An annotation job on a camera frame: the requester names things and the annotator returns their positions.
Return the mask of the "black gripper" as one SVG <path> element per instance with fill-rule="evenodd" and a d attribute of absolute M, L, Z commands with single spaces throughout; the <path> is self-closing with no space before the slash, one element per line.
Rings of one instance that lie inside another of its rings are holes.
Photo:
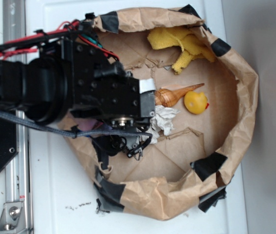
<path fill-rule="evenodd" d="M 154 82 L 139 80 L 119 61 L 110 63 L 97 48 L 61 39 L 60 57 L 67 83 L 60 119 L 94 118 L 113 127 L 146 127 L 155 115 Z"/>

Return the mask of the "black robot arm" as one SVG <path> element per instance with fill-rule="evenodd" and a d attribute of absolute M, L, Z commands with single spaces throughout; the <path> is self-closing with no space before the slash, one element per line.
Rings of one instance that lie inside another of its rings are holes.
<path fill-rule="evenodd" d="M 40 125 L 70 112 L 113 127 L 145 127 L 155 115 L 153 80 L 139 80 L 100 48 L 58 39 L 28 64 L 0 61 L 0 110 L 21 110 Z"/>

